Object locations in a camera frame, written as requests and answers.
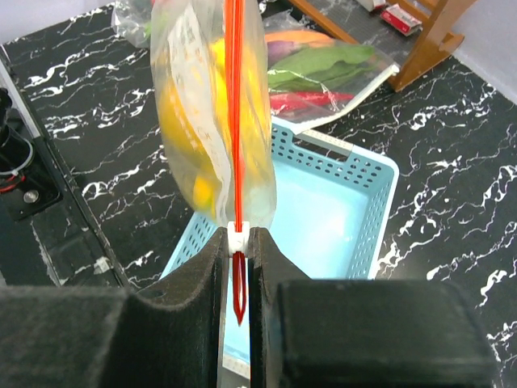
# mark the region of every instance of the gray wall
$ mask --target gray wall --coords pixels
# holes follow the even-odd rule
[[[108,4],[109,0],[0,0],[0,43]],[[478,0],[457,24],[456,56],[517,103],[517,0]]]

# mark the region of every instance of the bag of yellow fruit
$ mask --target bag of yellow fruit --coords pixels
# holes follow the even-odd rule
[[[225,0],[157,0],[151,69],[164,150],[190,206],[217,225],[235,220],[225,76]],[[267,49],[256,0],[246,0],[241,78],[243,220],[269,227],[276,207]]]

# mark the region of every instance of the white clip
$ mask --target white clip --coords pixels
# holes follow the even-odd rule
[[[250,239],[250,223],[242,223],[242,232],[235,231],[235,222],[228,223],[228,253],[233,257],[235,252],[242,252],[244,256],[248,253],[248,240]]]

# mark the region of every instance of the clear plastic bag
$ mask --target clear plastic bag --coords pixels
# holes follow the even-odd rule
[[[148,48],[151,10],[154,0],[117,0],[111,13],[111,26],[137,48]]]
[[[289,11],[264,26],[271,114],[294,133],[346,115],[398,71],[375,47],[332,39]]]
[[[224,0],[157,0],[150,45],[158,119],[170,169],[191,207],[219,226],[235,219],[223,18]],[[246,0],[243,40],[243,220],[269,227],[276,185],[267,50],[255,0]]]

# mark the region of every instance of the purple eggplant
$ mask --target purple eggplant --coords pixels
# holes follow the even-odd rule
[[[269,69],[276,62],[293,55],[303,48],[303,44],[287,40],[274,40],[267,42],[267,68]]]

